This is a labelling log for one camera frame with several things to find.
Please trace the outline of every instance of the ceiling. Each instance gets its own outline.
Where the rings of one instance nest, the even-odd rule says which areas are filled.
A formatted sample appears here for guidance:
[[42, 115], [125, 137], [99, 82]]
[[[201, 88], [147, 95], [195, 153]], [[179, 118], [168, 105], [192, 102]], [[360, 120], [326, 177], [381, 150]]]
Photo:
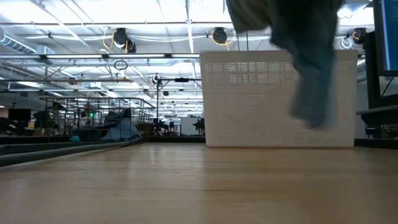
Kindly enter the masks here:
[[[0, 1], [0, 28], [27, 45], [43, 45], [52, 49], [56, 54], [123, 54], [123, 50], [115, 46], [107, 49], [103, 43], [105, 41], [107, 46], [111, 45], [112, 33], [118, 27], [127, 29], [127, 34], [134, 41], [139, 54], [198, 54], [227, 50], [226, 46], [217, 45], [207, 37], [215, 27], [225, 28], [231, 41], [230, 50], [277, 50], [268, 41], [270, 30], [249, 32], [248, 39], [246, 34], [241, 34], [238, 41], [223, 0], [44, 0], [41, 2], [45, 6], [45, 10], [30, 0]], [[344, 40], [341, 37], [352, 32], [355, 27], [366, 27], [368, 30], [373, 30], [373, 9], [365, 7], [355, 12], [340, 11], [339, 17], [336, 48], [361, 50], [361, 46], [352, 44], [349, 40], [346, 40], [348, 43], [342, 43]], [[20, 52], [5, 46], [0, 46], [0, 53], [20, 54]], [[101, 88], [112, 90], [151, 89], [153, 88], [151, 78], [156, 73], [161, 78], [200, 79], [200, 65], [195, 59], [151, 59], [149, 61], [131, 59], [126, 61], [130, 67], [119, 73], [118, 78], [126, 76], [131, 82], [107, 82], [106, 80], [116, 78], [118, 72], [113, 67], [114, 60], [104, 62], [98, 59], [55, 60], [51, 65], [34, 60], [8, 60], [8, 65], [23, 68], [25, 72], [31, 74], [3, 70], [0, 77], [3, 79], [41, 79], [45, 77], [47, 69], [47, 75], [51, 75], [53, 81], [37, 87], [20, 83], [3, 86], [3, 88], [12, 89], [89, 88], [87, 83], [85, 85], [82, 83], [69, 85], [67, 82], [57, 82], [59, 79], [70, 77], [98, 79], [101, 82]], [[200, 82], [170, 82], [164, 87], [164, 90], [168, 88], [194, 89], [196, 91], [170, 92], [169, 96], [161, 96], [163, 100], [202, 98]], [[138, 91], [115, 91], [115, 93], [118, 96], [141, 97], [156, 104], [156, 100], [147, 93]], [[67, 96], [75, 93], [60, 92], [59, 94]], [[86, 92], [85, 94], [96, 95], [95, 92]], [[195, 106], [194, 110], [181, 112], [173, 109], [174, 111], [171, 113], [186, 115], [196, 110], [199, 113], [201, 100], [194, 100], [193, 103], [195, 102], [198, 103], [198, 106]], [[166, 108], [163, 108], [160, 113], [170, 113], [170, 109], [166, 105]]]

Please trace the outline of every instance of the black ceiling fixture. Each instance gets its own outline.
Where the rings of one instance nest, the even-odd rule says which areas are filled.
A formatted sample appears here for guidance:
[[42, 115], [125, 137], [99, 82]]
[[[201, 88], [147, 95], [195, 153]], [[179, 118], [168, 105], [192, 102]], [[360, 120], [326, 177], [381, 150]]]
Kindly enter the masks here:
[[156, 83], [158, 82], [159, 86], [163, 86], [162, 80], [160, 80], [160, 77], [156, 73], [155, 75], [152, 76], [152, 84], [156, 85]]
[[76, 78], [70, 77], [68, 79], [70, 80], [70, 82], [69, 82], [70, 85], [77, 85], [77, 82], [74, 82], [74, 80], [76, 80]]
[[125, 50], [127, 54], [134, 54], [137, 52], [136, 43], [133, 40], [129, 39], [126, 31], [126, 28], [116, 29], [116, 32], [113, 35], [114, 44], [116, 47]]
[[353, 33], [353, 40], [355, 44], [362, 44], [363, 43], [363, 37], [366, 34], [366, 28], [364, 27], [359, 27], [354, 29]]
[[219, 44], [225, 44], [227, 40], [226, 32], [224, 27], [216, 27], [213, 33], [213, 40]]

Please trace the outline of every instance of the ceiling beam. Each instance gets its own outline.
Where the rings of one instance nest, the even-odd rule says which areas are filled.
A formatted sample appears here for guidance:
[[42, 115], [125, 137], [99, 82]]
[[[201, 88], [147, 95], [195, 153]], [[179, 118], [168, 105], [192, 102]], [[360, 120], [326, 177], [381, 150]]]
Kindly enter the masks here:
[[[25, 82], [27, 83], [30, 80], [23, 80], [20, 82]], [[155, 89], [150, 89], [150, 90], [143, 90], [143, 89], [9, 89], [8, 91], [14, 91], [14, 92], [37, 92], [37, 91], [51, 91], [51, 92], [74, 92], [74, 91], [79, 91], [79, 92], [99, 92], [99, 91], [114, 91], [114, 92], [138, 92], [138, 93], [144, 93], [144, 92], [156, 92]], [[170, 91], [170, 92], [179, 92], [179, 91], [184, 91], [184, 92], [193, 92], [193, 91], [202, 91], [202, 90], [197, 90], [197, 89], [166, 89], [164, 91]], [[173, 101], [173, 99], [169, 98], [164, 98], [164, 99], [159, 99], [159, 100], [166, 100], [166, 101]]]
[[[64, 23], [67, 27], [81, 27], [81, 23]], [[192, 25], [200, 24], [200, 25], [209, 25], [209, 26], [228, 26], [232, 25], [232, 22], [191, 22]], [[187, 25], [186, 22], [122, 22], [122, 23], [83, 23], [84, 26], [94, 26], [94, 27], [126, 27], [126, 26], [136, 26], [136, 25]], [[3, 27], [58, 27], [57, 23], [21, 23], [21, 22], [2, 22], [0, 26]]]
[[45, 6], [42, 3], [39, 3], [35, 0], [30, 0], [30, 2], [32, 4], [34, 4], [36, 7], [38, 7], [39, 9], [41, 9], [43, 12], [47, 13], [49, 16], [53, 17], [59, 24], [59, 26], [61, 26], [62, 28], [64, 28], [69, 34], [71, 34], [72, 36], [76, 37], [84, 46], [88, 47], [89, 49], [91, 49], [92, 51], [98, 53], [97, 50], [95, 50], [89, 43], [87, 43], [85, 40], [83, 40], [82, 38], [80, 38], [77, 34], [74, 33], [74, 31], [72, 31], [71, 29], [69, 29], [60, 19], [58, 19], [55, 15], [53, 15], [50, 11], [46, 10]]
[[193, 54], [194, 51], [193, 51], [191, 18], [190, 18], [190, 14], [189, 14], [189, 8], [190, 8], [189, 0], [185, 0], [185, 8], [187, 10], [187, 28], [188, 28], [189, 48], [191, 50], [191, 54]]

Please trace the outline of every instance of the pipe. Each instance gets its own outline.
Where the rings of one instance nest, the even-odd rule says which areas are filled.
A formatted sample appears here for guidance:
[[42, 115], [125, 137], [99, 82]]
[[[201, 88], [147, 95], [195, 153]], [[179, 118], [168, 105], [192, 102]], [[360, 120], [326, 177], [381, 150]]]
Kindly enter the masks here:
[[141, 77], [141, 80], [144, 81], [144, 83], [146, 85], [148, 85], [149, 87], [153, 87], [153, 85], [145, 78], [145, 76], [138, 70], [138, 68], [134, 67], [134, 66], [130, 66], [130, 68]]
[[191, 18], [189, 15], [189, 0], [185, 0], [185, 8], [187, 10], [187, 24], [188, 24], [187, 28], [188, 28], [189, 48], [191, 50], [191, 54], [193, 54], [194, 51], [193, 51]]
[[77, 34], [74, 33], [71, 29], [69, 29], [61, 20], [59, 20], [55, 15], [53, 15], [51, 12], [45, 9], [44, 5], [41, 3], [38, 3], [35, 0], [30, 0], [31, 3], [33, 3], [35, 6], [37, 6], [39, 9], [47, 13], [49, 16], [53, 17], [57, 22], [58, 25], [60, 25], [62, 28], [64, 28], [68, 33], [70, 33], [72, 36], [76, 37], [83, 45], [87, 46], [89, 49], [93, 50], [94, 52], [97, 52], [94, 48], [92, 48], [87, 42], [85, 42], [82, 38], [80, 38]]
[[13, 34], [5, 32], [0, 27], [0, 45], [4, 45], [11, 49], [14, 49], [22, 54], [34, 54], [37, 52], [36, 46], [31, 44], [30, 46], [24, 40], [16, 37]]
[[13, 79], [9, 79], [9, 80], [0, 80], [1, 82], [39, 82], [39, 83], [50, 83], [50, 82], [73, 82], [73, 83], [81, 83], [81, 82], [132, 82], [131, 80], [116, 80], [116, 79], [110, 79], [110, 80], [102, 80], [102, 79], [87, 79], [87, 80], [74, 80], [74, 79], [66, 79], [66, 80], [13, 80]]
[[109, 60], [109, 59], [199, 59], [200, 54], [65, 54], [65, 55], [0, 55], [0, 60], [28, 60], [28, 59], [97, 59], [97, 60]]
[[[121, 22], [121, 23], [84, 23], [84, 26], [95, 26], [95, 27], [126, 27], [126, 26], [136, 26], [136, 25], [186, 25], [186, 22]], [[209, 25], [209, 26], [231, 26], [232, 22], [191, 22], [191, 24], [200, 24], [200, 25]], [[65, 23], [68, 27], [81, 27], [80, 23]], [[56, 23], [21, 23], [21, 22], [2, 22], [0, 26], [3, 27], [38, 27], [38, 26], [59, 26]]]
[[[152, 63], [152, 62], [127, 62], [129, 66], [173, 66], [177, 63], [187, 62], [185, 60], [169, 60], [167, 63]], [[51, 65], [41, 63], [23, 64], [24, 67], [107, 67], [109, 63], [104, 62], [54, 62]]]
[[[143, 93], [143, 92], [156, 92], [156, 89], [9, 89], [7, 91], [12, 91], [12, 92], [39, 92], [39, 91], [46, 91], [46, 92], [74, 92], [74, 91], [78, 91], [78, 92], [101, 92], [101, 91], [113, 91], [113, 92], [138, 92], [138, 93]], [[195, 92], [195, 91], [202, 91], [201, 89], [163, 89], [162, 91], [169, 91], [169, 92], [180, 92], [180, 91], [184, 91], [184, 92]]]
[[72, 0], [72, 2], [75, 4], [75, 6], [76, 6], [77, 8], [79, 8], [79, 10], [80, 10], [82, 13], [84, 13], [84, 15], [85, 15], [85, 16], [93, 23], [93, 25], [94, 25], [94, 21], [91, 19], [91, 17], [87, 15], [87, 13], [75, 2], [75, 0]]
[[75, 15], [77, 18], [79, 18], [80, 24], [81, 24], [83, 27], [86, 27], [86, 26], [84, 25], [83, 19], [81, 19], [81, 17], [80, 17], [74, 10], [73, 10], [64, 0], [61, 0], [61, 2], [63, 2], [64, 5], [66, 5], [66, 7], [67, 7], [69, 10], [71, 10], [71, 12], [74, 13], [74, 15]]

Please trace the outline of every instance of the fluorescent light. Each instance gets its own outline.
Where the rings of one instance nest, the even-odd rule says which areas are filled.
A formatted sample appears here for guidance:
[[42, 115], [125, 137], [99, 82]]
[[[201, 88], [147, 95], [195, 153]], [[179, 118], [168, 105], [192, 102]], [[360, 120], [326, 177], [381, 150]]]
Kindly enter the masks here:
[[125, 54], [109, 55], [110, 58], [165, 58], [164, 54]]
[[16, 91], [16, 92], [31, 91], [31, 92], [33, 92], [33, 91], [40, 91], [40, 90], [38, 90], [38, 89], [10, 89], [7, 91]]
[[106, 49], [100, 49], [100, 51], [106, 52], [107, 54], [109, 54], [109, 52]]
[[365, 59], [359, 60], [358, 63], [357, 63], [357, 66], [362, 65], [363, 63], [365, 63], [365, 61], [366, 61]]
[[38, 83], [34, 83], [34, 82], [17, 82], [17, 83], [21, 84], [21, 85], [25, 85], [25, 86], [36, 87], [36, 88], [42, 87], [42, 85], [40, 85]]
[[185, 100], [202, 101], [203, 99], [159, 99], [159, 101], [185, 101]]
[[203, 91], [202, 89], [199, 89], [199, 88], [197, 88], [197, 89], [184, 89], [184, 88], [181, 88], [181, 89], [176, 89], [176, 88], [168, 89], [168, 88], [163, 88], [163, 89], [161, 89], [159, 91], [180, 91], [180, 90], [181, 91]]
[[48, 59], [64, 58], [102, 58], [102, 55], [47, 55]]
[[47, 91], [47, 92], [50, 92], [50, 91], [53, 91], [53, 92], [63, 92], [63, 91], [75, 91], [75, 90], [43, 90], [43, 91]]
[[114, 93], [114, 92], [112, 92], [112, 91], [106, 91], [106, 92], [104, 92], [106, 95], [108, 95], [108, 96], [110, 96], [110, 97], [113, 97], [113, 98], [118, 98], [119, 96], [116, 94], [116, 93]]
[[200, 54], [172, 54], [173, 58], [199, 58]]
[[51, 93], [51, 94], [53, 94], [54, 96], [63, 96], [63, 95], [61, 95], [59, 93]]
[[41, 59], [39, 55], [0, 55], [0, 59]]
[[[65, 111], [58, 111], [59, 113], [65, 113]], [[73, 111], [68, 111], [68, 113], [74, 113]]]
[[159, 111], [170, 111], [170, 110], [175, 110], [175, 111], [203, 111], [202, 108], [175, 108], [175, 109], [159, 109]]
[[90, 89], [87, 89], [87, 90], [78, 90], [78, 91], [104, 91], [104, 90], [90, 90]]
[[135, 91], [135, 92], [140, 92], [144, 91], [143, 89], [136, 89], [136, 90], [128, 90], [128, 89], [112, 89], [113, 91]]

